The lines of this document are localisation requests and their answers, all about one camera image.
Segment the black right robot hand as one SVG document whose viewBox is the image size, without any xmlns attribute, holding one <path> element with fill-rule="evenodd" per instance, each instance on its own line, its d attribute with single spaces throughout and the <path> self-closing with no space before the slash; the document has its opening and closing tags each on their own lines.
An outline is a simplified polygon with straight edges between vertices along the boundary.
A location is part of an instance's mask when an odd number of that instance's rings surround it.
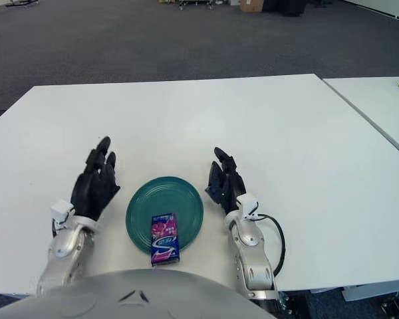
<svg viewBox="0 0 399 319">
<path fill-rule="evenodd" d="M 219 163 L 216 161 L 211 163 L 208 185 L 205 192 L 214 203 L 222 207 L 227 215 L 239 209 L 237 197 L 247 192 L 243 179 L 237 172 L 237 165 L 234 158 L 219 147 L 214 148 L 214 154 Z"/>
</svg>

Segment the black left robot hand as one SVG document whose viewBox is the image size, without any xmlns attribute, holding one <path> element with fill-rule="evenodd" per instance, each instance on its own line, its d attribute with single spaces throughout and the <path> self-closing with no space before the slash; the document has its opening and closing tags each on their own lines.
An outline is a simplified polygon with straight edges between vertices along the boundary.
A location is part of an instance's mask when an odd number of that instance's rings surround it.
<svg viewBox="0 0 399 319">
<path fill-rule="evenodd" d="M 70 203 L 77 216 L 98 221 L 120 190 L 115 175 L 116 154 L 108 151 L 110 143 L 106 136 L 90 151 L 84 171 L 76 180 Z"/>
</svg>

